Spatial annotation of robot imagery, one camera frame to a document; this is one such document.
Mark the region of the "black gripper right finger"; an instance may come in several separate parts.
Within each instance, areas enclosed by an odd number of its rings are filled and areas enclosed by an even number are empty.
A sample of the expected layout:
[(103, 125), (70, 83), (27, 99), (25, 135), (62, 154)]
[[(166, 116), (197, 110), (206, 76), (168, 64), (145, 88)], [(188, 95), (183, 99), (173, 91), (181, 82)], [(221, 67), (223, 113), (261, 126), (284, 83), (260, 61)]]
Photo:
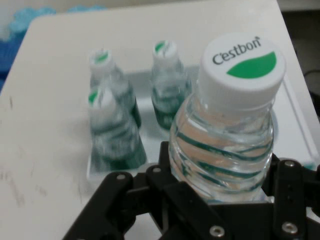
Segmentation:
[(307, 208), (320, 216), (320, 167), (311, 170), (294, 159), (271, 157), (262, 190), (274, 197), (272, 232), (277, 240), (318, 240), (320, 223), (307, 217)]

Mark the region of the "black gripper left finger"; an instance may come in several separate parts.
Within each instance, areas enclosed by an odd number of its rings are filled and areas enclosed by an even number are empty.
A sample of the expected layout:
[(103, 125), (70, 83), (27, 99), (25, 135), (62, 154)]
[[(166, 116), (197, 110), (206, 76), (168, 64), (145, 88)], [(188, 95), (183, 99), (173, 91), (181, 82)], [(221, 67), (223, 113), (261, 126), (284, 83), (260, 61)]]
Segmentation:
[(136, 217), (150, 214), (163, 240), (231, 240), (222, 218), (171, 173), (169, 144), (158, 164), (132, 176), (108, 174), (65, 234), (66, 240), (122, 240)]

